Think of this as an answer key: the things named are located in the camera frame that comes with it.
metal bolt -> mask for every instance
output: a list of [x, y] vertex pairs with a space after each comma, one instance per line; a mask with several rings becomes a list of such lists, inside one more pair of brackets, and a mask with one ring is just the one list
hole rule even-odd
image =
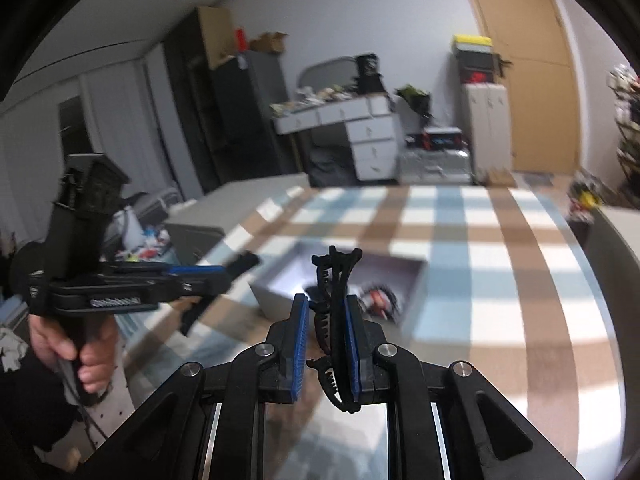
[[185, 377], [193, 377], [200, 373], [201, 368], [198, 363], [185, 363], [180, 367], [180, 373]]
[[474, 369], [469, 363], [458, 361], [453, 365], [453, 371], [460, 377], [468, 377], [469, 375], [471, 375], [471, 372], [474, 371]]
[[378, 347], [378, 352], [384, 357], [393, 357], [398, 353], [398, 348], [391, 343], [384, 343]]
[[275, 352], [275, 348], [270, 343], [260, 343], [255, 347], [255, 353], [262, 357], [267, 357]]

door handle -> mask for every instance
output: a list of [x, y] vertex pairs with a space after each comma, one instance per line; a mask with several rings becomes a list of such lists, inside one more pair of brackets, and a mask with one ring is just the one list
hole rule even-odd
[[496, 59], [498, 60], [498, 70], [500, 72], [500, 77], [504, 78], [504, 67], [513, 66], [513, 61], [504, 59], [500, 54], [496, 54], [495, 56], [496, 56]]

wooden door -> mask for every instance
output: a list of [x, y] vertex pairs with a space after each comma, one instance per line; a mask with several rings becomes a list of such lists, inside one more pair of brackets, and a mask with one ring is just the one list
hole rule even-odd
[[554, 0], [473, 0], [482, 33], [513, 64], [501, 82], [511, 104], [513, 169], [573, 173], [580, 126], [572, 54]]

dark cabinet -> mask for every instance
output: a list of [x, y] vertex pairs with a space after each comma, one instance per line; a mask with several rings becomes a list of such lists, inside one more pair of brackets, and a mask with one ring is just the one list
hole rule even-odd
[[278, 57], [244, 52], [209, 69], [197, 13], [164, 40], [174, 101], [205, 192], [235, 180], [295, 173], [269, 104], [288, 99]]

plaid tablecloth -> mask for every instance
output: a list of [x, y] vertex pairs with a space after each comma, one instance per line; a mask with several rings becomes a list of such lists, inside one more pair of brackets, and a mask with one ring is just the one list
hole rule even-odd
[[[295, 188], [266, 200], [203, 263], [241, 250], [268, 263], [301, 239], [428, 260], [422, 307], [401, 328], [409, 349], [436, 364], [473, 363], [585, 478], [613, 477], [625, 411], [616, 337], [591, 267], [549, 200], [482, 187]], [[151, 391], [184, 361], [218, 364], [263, 341], [270, 323], [248, 286], [257, 272], [188, 338], [175, 332], [180, 304], [121, 322], [132, 381]], [[267, 476], [386, 478], [385, 427], [383, 406], [345, 415], [310, 373], [295, 407], [268, 408]]]

